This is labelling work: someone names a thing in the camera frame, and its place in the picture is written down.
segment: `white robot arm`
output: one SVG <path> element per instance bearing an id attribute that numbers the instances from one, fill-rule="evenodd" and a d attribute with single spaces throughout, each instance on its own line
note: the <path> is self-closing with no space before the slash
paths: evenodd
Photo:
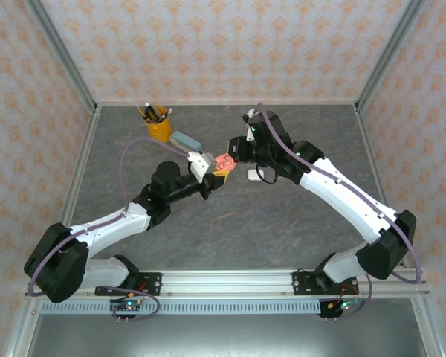
<path id="1" fill-rule="evenodd" d="M 275 179 L 278 176 L 286 177 L 316 194 L 347 219 L 365 240 L 361 245 L 342 253 L 330 254 L 324 259 L 311 273 L 313 284 L 317 284 L 322 292 L 327 292 L 344 280 L 362 274 L 387 279 L 407 253 L 407 246 L 385 218 L 400 227 L 411 243 L 416 225 L 414 215 L 408 210 L 397 213 L 372 198 L 339 172 L 314 145 L 307 141 L 292 142 L 277 115 L 273 112 L 265 114 L 275 132 L 268 128 L 262 113 L 250 110 L 243 116 L 243 121 L 248 125 L 247 135 L 231 139 L 228 153 L 236 162 L 256 163 L 257 172 L 260 167 L 272 167 Z M 310 166 L 289 155 L 274 135 Z M 322 173 L 328 173 L 336 179 Z M 347 184 L 357 194 L 348 190 Z M 371 202 L 379 212 L 375 212 L 365 201 Z"/>
<path id="2" fill-rule="evenodd" d="M 104 248 L 130 235 L 142 233 L 163 222 L 170 215 L 170 205 L 194 193 L 208 199 L 220 188 L 225 176 L 213 173 L 216 160 L 211 154 L 189 152 L 189 172 L 180 174 L 173 161 L 158 165 L 151 183 L 144 187 L 128 207 L 82 225 L 66 228 L 56 223 L 48 228 L 25 264 L 25 273 L 32 277 L 50 251 L 71 235 L 66 243 L 43 266 L 36 279 L 38 287 L 54 303 L 69 298 L 78 289 L 95 286 L 133 288 L 129 273 L 137 270 L 126 258 L 92 259 Z"/>

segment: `enclosure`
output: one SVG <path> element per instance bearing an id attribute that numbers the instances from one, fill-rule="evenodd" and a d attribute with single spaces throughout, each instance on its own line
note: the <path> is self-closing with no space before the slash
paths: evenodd
<path id="1" fill-rule="evenodd" d="M 375 280 L 366 310 L 337 324 L 317 309 L 261 307 L 298 303 L 292 272 L 363 239 L 313 193 L 283 178 L 249 181 L 254 166 L 237 164 L 208 200 L 176 202 L 161 225 L 97 257 L 123 254 L 161 272 L 169 306 L 213 306 L 246 289 L 257 313 L 179 307 L 119 326 L 27 296 L 23 266 L 48 226 L 123 206 L 120 156 L 148 135 L 135 107 L 146 102 L 172 107 L 172 129 L 215 157 L 246 135 L 243 114 L 263 102 L 291 138 L 416 215 L 421 284 Z M 129 197 L 166 160 L 187 169 L 157 144 L 132 147 Z M 412 276 L 413 264 L 406 256 L 396 271 Z M 365 298 L 363 276 L 359 286 Z M 140 340 L 138 324 L 167 332 Z M 0 0 L 0 356 L 60 353 L 446 356 L 446 0 Z"/>

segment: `wall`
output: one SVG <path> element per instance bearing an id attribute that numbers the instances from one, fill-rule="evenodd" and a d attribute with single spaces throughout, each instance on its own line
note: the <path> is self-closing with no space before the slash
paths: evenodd
<path id="1" fill-rule="evenodd" d="M 98 102 L 354 102 L 409 3 L 43 2 Z"/>
<path id="2" fill-rule="evenodd" d="M 87 120 L 25 2 L 0 1 L 0 356 L 23 265 L 60 215 Z"/>
<path id="3" fill-rule="evenodd" d="M 446 335 L 446 0 L 428 0 L 363 118 L 389 203 L 418 217 Z"/>

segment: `yellow cup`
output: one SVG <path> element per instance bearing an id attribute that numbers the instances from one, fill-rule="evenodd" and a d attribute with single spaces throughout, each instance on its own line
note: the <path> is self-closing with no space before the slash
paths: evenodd
<path id="1" fill-rule="evenodd" d="M 167 110 L 163 106 L 157 106 L 157 108 L 162 115 L 167 113 Z M 169 117 L 166 117 L 164 121 L 159 124 L 145 123 L 151 138 L 157 139 L 163 143 L 166 143 L 169 140 L 170 135 L 172 134 Z"/>

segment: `gray floor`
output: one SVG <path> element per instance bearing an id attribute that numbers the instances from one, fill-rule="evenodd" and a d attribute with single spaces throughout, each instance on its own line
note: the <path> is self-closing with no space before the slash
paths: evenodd
<path id="1" fill-rule="evenodd" d="M 422 357 L 410 299 L 372 300 L 325 324 L 316 315 L 157 315 L 117 324 L 110 315 L 43 315 L 29 357 Z"/>
<path id="2" fill-rule="evenodd" d="M 172 128 L 195 138 L 214 156 L 227 142 L 245 135 L 242 114 L 249 106 L 175 106 Z M 354 183 L 378 197 L 351 106 L 269 106 L 293 140 L 318 146 Z M 118 167 L 124 146 L 146 135 L 137 109 L 104 107 L 85 169 L 73 224 L 123 206 Z M 153 143 L 129 153 L 125 177 L 129 195 L 139 194 L 157 165 L 185 160 Z M 240 164 L 208 201 L 192 196 L 172 206 L 161 225 L 128 237 L 98 257 L 128 257 L 140 269 L 154 268 L 314 268 L 328 254 L 362 242 L 358 232 L 325 202 L 289 180 L 274 185 L 249 182 Z"/>

